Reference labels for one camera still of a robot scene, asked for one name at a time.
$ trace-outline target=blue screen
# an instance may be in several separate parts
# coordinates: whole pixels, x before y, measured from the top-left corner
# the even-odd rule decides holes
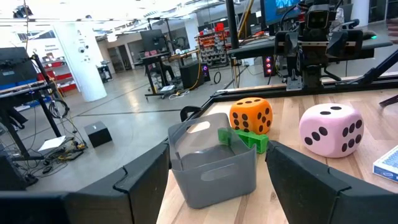
[[[293,5],[296,5],[300,0],[263,0],[266,13],[266,24],[271,25],[280,22],[285,12]],[[285,18],[294,17],[300,14],[299,9],[294,9],[288,13]]]

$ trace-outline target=concrete floor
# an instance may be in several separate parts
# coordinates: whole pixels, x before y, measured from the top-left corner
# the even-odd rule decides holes
[[[371,26],[369,29],[377,32],[379,38],[388,38],[385,25]],[[375,58],[348,62],[348,76],[363,75],[397,48],[397,45],[384,47],[376,50]],[[328,70],[343,77],[345,66],[345,62],[339,65],[332,64]],[[212,78],[217,71],[218,69],[210,71]],[[396,71],[398,71],[398,65],[389,70],[389,72]],[[225,88],[232,80],[231,69],[230,67],[221,68],[220,72],[222,79],[219,84],[212,85],[212,82],[207,82],[183,98],[175,100],[150,97],[147,101],[144,94],[148,93],[149,82],[143,75],[142,68],[115,75],[113,81],[104,84],[108,93],[107,97],[98,101],[87,103],[83,101],[79,92],[69,93],[65,101],[71,109],[74,124],[81,132],[83,139],[89,143],[89,148],[77,160],[69,162],[66,168],[54,175],[41,178],[35,185],[29,187],[29,190],[76,191],[145,153],[167,137],[170,126],[180,122],[179,111],[184,106],[201,106],[216,90]],[[266,85],[268,78],[264,78],[262,74],[252,75],[261,72],[261,61],[257,59],[255,65],[250,66],[241,75],[241,87]],[[271,83],[280,83],[280,78],[272,77]],[[26,128],[18,133],[26,147],[32,144],[34,136],[33,149],[39,148],[46,139],[55,137],[41,107],[23,111],[22,114],[29,121],[25,124]],[[102,121],[108,127],[113,141],[94,149],[84,131],[84,126],[96,121]],[[56,120],[56,122],[61,133],[64,133],[60,121]],[[67,130],[72,130],[69,122],[64,121],[64,125]],[[12,139],[7,134],[2,135],[0,139],[9,146],[9,149],[14,147]]]

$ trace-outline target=gray plastic bin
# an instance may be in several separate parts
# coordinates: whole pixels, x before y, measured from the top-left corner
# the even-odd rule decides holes
[[[172,126],[169,142],[172,171],[189,207],[203,208],[256,188],[256,146],[243,143],[226,114]]]

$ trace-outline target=pink die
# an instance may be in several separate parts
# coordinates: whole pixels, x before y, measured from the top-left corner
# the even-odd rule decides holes
[[[359,111],[336,103],[313,106],[300,120],[303,144],[325,157],[340,158],[353,153],[362,140],[363,131]]]

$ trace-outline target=wooden table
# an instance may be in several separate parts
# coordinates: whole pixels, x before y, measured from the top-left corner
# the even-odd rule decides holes
[[[398,145],[398,104],[384,109],[379,106],[380,101],[395,95],[398,95],[398,90],[272,98],[269,102],[274,121],[268,136],[271,140],[279,141],[335,169],[398,193],[398,183],[372,173],[373,162]],[[325,158],[310,152],[301,143],[300,118],[305,110],[320,103],[341,103],[361,112],[365,123],[364,137],[358,150],[350,156],[341,159]],[[232,101],[214,103],[204,115],[229,114],[232,104]],[[265,154],[258,156],[257,189],[254,192],[199,210],[187,206],[170,171],[157,223],[287,223],[264,160]]]

